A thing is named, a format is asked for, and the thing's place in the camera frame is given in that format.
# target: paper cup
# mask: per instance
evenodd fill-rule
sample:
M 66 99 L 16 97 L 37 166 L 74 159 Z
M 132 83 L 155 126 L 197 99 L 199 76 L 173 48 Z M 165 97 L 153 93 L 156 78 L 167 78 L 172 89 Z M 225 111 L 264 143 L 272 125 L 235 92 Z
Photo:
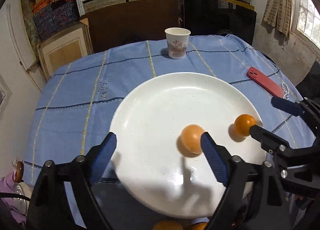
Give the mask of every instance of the paper cup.
M 190 31 L 183 28 L 168 28 L 165 31 L 169 57 L 182 59 L 186 56 Z

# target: light orange ball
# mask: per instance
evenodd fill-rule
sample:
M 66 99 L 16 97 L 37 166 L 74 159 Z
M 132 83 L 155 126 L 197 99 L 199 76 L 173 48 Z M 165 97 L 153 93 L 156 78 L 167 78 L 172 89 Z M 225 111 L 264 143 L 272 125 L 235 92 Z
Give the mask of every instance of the light orange ball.
M 156 223 L 152 230 L 183 230 L 183 227 L 175 221 L 164 220 Z
M 235 120 L 235 130 L 244 137 L 250 135 L 250 127 L 256 125 L 256 120 L 249 114 L 241 114 Z
M 185 148 L 191 153 L 202 153 L 200 139 L 204 129 L 196 124 L 186 126 L 181 133 L 180 139 Z
M 208 223 L 199 223 L 190 227 L 190 230 L 204 230 Z

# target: pink cloth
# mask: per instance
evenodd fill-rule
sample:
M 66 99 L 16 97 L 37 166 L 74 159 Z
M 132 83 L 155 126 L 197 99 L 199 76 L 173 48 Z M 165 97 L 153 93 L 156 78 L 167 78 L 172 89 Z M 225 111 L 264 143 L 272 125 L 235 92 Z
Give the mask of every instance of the pink cloth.
M 8 173 L 6 177 L 0 179 L 0 192 L 4 193 L 13 193 L 13 185 L 14 185 L 14 177 L 15 171 Z M 27 217 L 18 212 L 18 209 L 14 206 L 13 198 L 2 198 L 3 202 L 8 205 L 8 209 L 10 210 L 14 219 L 19 223 L 26 223 Z

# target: smartphone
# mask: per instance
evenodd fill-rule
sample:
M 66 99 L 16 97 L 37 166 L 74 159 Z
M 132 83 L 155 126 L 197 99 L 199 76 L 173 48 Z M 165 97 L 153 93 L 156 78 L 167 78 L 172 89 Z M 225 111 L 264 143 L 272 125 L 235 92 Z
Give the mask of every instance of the smartphone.
M 278 96 L 283 98 L 283 90 L 281 86 L 277 85 L 270 78 L 268 78 L 265 74 L 260 72 L 258 69 L 254 67 L 250 67 L 247 72 L 247 77 L 256 82 L 259 86 L 261 86 L 264 90 L 270 93 L 272 96 Z

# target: concrete wall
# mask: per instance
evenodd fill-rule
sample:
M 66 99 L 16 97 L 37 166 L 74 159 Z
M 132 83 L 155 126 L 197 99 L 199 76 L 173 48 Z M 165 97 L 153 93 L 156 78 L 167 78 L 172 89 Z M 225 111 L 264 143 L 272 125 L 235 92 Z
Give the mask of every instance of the concrete wall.
M 31 83 L 20 65 L 7 22 L 7 4 L 11 6 L 13 32 L 18 48 L 29 64 L 35 60 L 28 44 L 20 13 L 20 0 L 6 0 L 0 9 L 0 75 L 12 92 L 0 118 L 0 176 L 12 169 L 12 160 L 23 159 L 29 127 L 40 92 Z M 45 84 L 39 69 L 32 73 L 39 87 Z
M 295 34 L 290 34 L 286 42 L 284 35 L 262 19 L 268 0 L 252 0 L 257 12 L 256 30 L 252 46 L 269 56 L 288 77 L 297 85 L 310 71 L 316 52 Z

